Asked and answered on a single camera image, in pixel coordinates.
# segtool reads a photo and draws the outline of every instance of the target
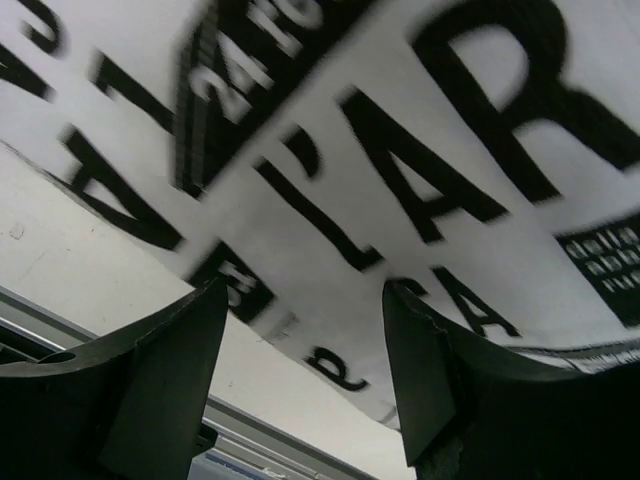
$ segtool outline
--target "black object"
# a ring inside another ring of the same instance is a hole
[[[87,344],[0,365],[2,477],[187,478],[215,441],[200,422],[226,312],[215,281]]]
[[[429,480],[640,478],[640,365],[595,375],[492,344],[388,282],[407,463]]]

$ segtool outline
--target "white surface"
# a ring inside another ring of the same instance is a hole
[[[98,334],[190,290],[2,144],[0,171],[2,286]],[[404,466],[399,434],[233,319],[211,391],[381,480],[415,478]]]

